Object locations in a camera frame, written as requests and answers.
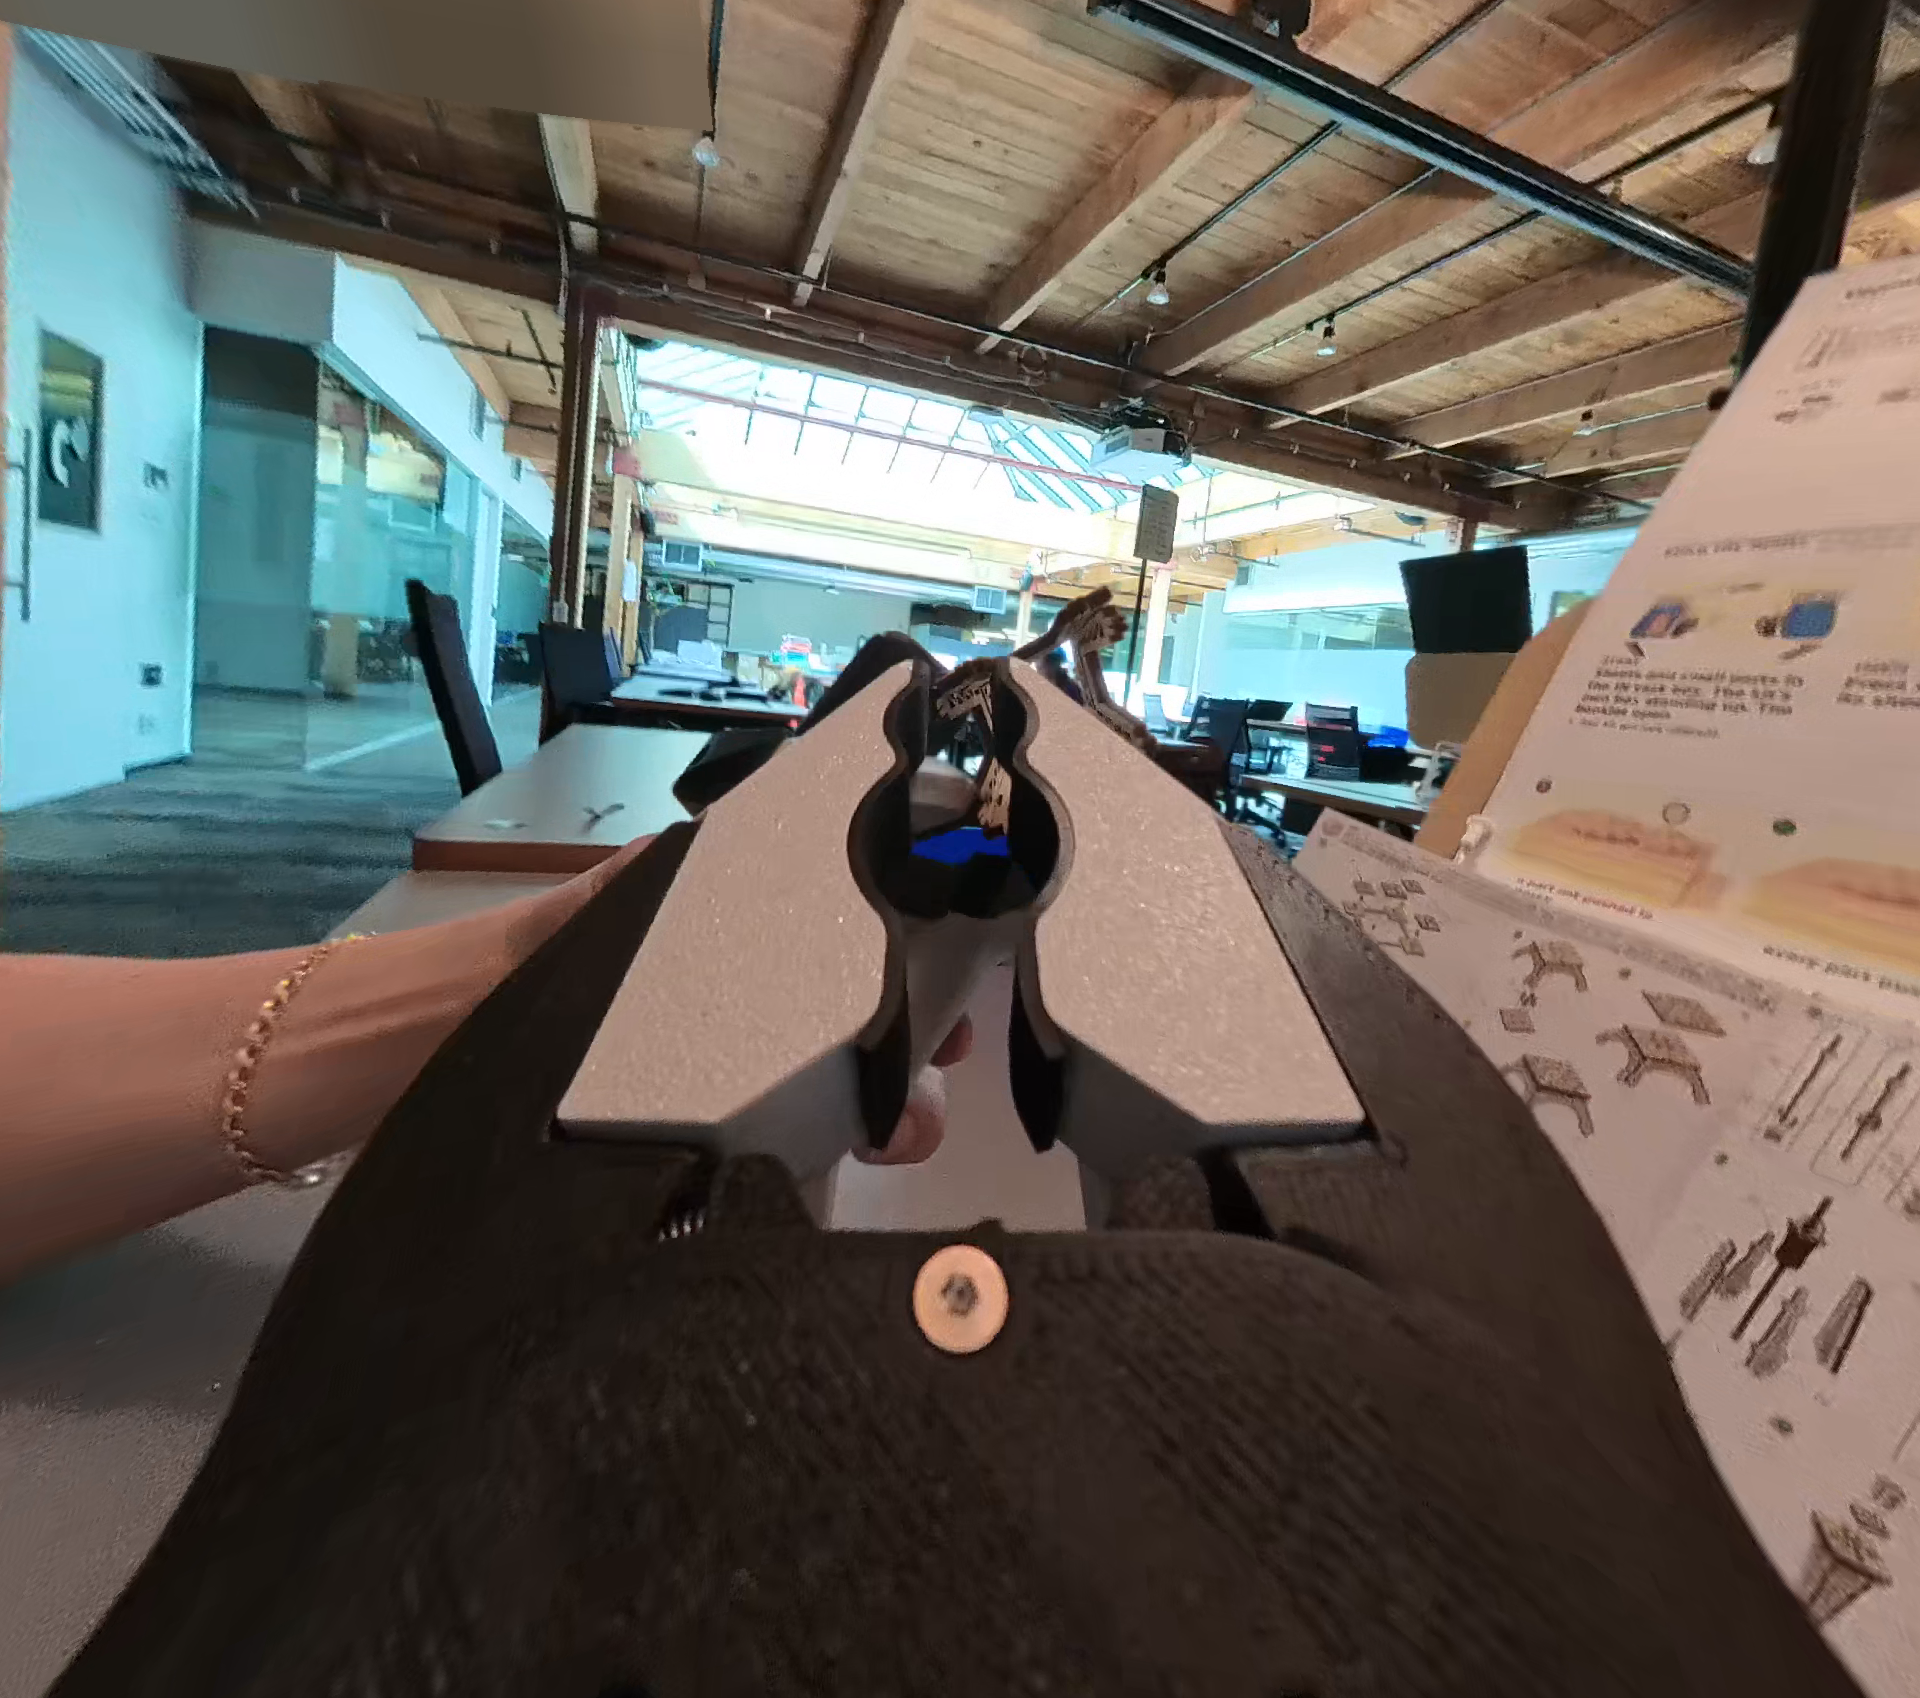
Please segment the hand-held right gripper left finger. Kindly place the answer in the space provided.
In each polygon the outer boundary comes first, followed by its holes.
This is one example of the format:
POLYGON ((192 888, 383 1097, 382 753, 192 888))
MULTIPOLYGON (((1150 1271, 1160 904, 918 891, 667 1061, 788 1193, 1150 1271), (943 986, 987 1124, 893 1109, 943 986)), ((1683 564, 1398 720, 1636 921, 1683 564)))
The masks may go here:
POLYGON ((928 665, 885 666, 713 802, 553 1113, 579 1145, 774 1159, 825 1218, 942 1045, 942 978, 878 885, 910 847, 928 665))

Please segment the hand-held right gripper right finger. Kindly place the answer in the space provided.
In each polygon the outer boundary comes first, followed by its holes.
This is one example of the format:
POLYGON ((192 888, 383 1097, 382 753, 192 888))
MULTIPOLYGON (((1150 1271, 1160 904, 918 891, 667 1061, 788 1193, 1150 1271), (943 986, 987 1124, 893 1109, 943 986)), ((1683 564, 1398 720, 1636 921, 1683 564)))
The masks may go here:
POLYGON ((1083 1220, 1160 1160, 1341 1146, 1369 1133, 1234 833, 1023 660, 998 673, 1010 861, 1029 886, 1010 1083, 1083 1220))

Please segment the wooden lattice arch piece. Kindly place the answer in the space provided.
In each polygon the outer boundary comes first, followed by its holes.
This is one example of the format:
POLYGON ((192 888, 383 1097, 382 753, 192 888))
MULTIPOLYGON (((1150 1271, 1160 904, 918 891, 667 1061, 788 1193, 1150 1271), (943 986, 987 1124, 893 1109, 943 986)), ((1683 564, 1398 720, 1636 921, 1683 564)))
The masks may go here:
MULTIPOLYGON (((1072 600, 1048 631, 1013 652, 1013 660, 1040 673, 1072 702, 1135 750, 1150 748, 1145 727, 1116 702, 1099 666, 1102 654, 1125 631, 1124 615, 1105 586, 1072 600)), ((929 719, 936 731, 955 733, 977 725, 986 733, 986 762, 973 779, 972 823, 987 841, 1001 841, 1013 806, 1013 765, 1026 733, 1023 701, 1006 683, 1007 659, 969 659, 929 689, 929 719)))

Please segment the person's left forearm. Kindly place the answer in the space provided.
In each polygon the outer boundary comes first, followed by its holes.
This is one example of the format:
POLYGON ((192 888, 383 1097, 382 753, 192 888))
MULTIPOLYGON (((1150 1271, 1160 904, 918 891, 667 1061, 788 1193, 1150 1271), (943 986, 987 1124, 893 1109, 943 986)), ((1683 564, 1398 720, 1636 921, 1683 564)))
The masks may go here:
POLYGON ((197 960, 4 956, 2 1278, 367 1135, 388 1093, 342 944, 197 960))

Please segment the brown wooden office desk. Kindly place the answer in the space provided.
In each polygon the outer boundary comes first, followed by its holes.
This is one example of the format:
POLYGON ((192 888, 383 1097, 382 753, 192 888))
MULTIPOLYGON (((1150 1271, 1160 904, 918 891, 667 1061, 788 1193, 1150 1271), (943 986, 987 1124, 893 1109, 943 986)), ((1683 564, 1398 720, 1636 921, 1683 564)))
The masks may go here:
POLYGON ((570 876, 684 823, 673 785, 699 733, 576 725, 411 841, 411 871, 570 876))

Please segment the grey desk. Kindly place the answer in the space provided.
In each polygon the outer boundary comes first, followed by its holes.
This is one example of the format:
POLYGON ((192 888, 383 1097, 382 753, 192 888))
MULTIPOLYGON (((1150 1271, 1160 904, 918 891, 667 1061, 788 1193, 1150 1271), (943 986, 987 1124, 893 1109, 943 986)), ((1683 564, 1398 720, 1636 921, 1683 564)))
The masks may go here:
MULTIPOLYGON (((1011 971, 972 991, 972 1055, 947 1075, 946 1133, 912 1169, 841 1162, 834 1229, 998 1220, 1079 1230, 1066 1148, 1031 1151, 1006 1083, 1011 971)), ((346 1159, 257 1186, 4 1289, 2 1693, 41 1695, 174 1514, 346 1159)))

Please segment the person's left hand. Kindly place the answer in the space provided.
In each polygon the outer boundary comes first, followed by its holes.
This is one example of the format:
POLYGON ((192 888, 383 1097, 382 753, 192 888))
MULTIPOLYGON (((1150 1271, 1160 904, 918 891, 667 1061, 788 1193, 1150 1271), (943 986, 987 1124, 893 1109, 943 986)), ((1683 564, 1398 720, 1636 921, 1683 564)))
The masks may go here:
MULTIPOLYGON (((621 847, 607 861, 547 893, 474 912, 444 924, 410 929, 380 941, 354 960, 346 988, 366 1055, 380 1052, 389 1106, 444 1039, 544 942, 601 895, 651 847, 654 836, 621 847)), ((905 1105, 883 1146, 856 1151, 878 1166, 928 1162, 947 1124, 947 1070, 966 1063, 973 1026, 959 1014, 929 1059, 916 1069, 905 1105)))

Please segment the brown backing board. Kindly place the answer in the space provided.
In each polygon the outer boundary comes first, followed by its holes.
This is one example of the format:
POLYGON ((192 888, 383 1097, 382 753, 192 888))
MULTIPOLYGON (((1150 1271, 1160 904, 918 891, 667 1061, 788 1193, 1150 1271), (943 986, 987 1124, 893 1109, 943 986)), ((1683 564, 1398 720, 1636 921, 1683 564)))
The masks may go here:
POLYGON ((1413 836, 1413 844, 1423 852, 1448 863, 1455 859, 1471 823, 1483 815, 1498 790, 1594 605, 1596 600, 1587 600, 1557 615, 1510 659, 1465 736, 1445 787, 1413 836))

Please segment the black and beige board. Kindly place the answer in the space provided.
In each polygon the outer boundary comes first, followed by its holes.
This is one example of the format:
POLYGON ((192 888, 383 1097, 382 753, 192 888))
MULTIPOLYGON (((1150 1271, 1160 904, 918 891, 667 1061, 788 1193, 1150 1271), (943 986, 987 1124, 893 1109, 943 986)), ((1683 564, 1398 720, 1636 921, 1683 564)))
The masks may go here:
POLYGON ((1407 739, 1426 753, 1461 750, 1531 636, 1528 551, 1407 559, 1399 577, 1411 643, 1407 739))

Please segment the assembly instruction booklet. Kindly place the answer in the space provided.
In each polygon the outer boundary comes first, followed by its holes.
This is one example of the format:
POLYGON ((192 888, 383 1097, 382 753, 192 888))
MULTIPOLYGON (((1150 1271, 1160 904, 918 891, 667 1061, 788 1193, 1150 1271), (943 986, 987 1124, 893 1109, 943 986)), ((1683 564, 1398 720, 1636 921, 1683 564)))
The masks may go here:
POLYGON ((1868 1695, 1917 1693, 1917 1046, 1356 821, 1293 869, 1475 1040, 1628 1265, 1728 1491, 1868 1695))

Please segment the ceiling projector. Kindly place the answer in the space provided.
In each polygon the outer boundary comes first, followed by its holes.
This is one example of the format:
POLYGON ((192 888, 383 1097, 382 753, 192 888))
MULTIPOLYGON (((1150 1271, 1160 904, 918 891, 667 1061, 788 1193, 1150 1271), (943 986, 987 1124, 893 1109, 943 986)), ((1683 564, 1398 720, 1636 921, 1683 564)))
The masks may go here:
POLYGON ((1187 435, 1163 423, 1116 423, 1093 433, 1085 477, 1107 487, 1144 487, 1191 463, 1187 435))

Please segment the black stand pole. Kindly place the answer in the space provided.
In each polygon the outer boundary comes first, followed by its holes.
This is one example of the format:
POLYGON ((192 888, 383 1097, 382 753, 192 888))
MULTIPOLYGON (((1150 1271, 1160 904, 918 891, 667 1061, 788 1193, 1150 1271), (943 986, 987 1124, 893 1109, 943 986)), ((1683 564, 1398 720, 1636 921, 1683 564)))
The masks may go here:
POLYGON ((1840 264, 1891 3, 1809 0, 1745 296, 1738 376, 1760 358, 1799 289, 1840 264))

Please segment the framed wall picture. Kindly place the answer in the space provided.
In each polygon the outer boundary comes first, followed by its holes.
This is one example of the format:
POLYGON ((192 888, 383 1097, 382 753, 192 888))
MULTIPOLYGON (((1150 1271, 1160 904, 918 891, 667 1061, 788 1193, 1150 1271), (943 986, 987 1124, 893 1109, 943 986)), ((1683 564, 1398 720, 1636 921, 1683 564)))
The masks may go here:
POLYGON ((105 367, 50 330, 38 343, 36 518, 81 534, 101 530, 105 367))

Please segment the black ceiling track rail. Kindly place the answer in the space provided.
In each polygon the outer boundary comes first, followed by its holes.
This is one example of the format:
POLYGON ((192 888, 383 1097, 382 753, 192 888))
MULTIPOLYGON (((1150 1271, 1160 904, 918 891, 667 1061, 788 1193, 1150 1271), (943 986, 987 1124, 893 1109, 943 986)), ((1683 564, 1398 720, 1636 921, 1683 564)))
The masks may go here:
POLYGON ((1087 12, 1144 34, 1194 67, 1235 79, 1261 96, 1299 103, 1385 151, 1398 151, 1433 172, 1465 180, 1488 196, 1678 278, 1740 296, 1754 287, 1751 264, 1723 246, 1445 122, 1423 107, 1211 9, 1191 0, 1087 0, 1087 12))

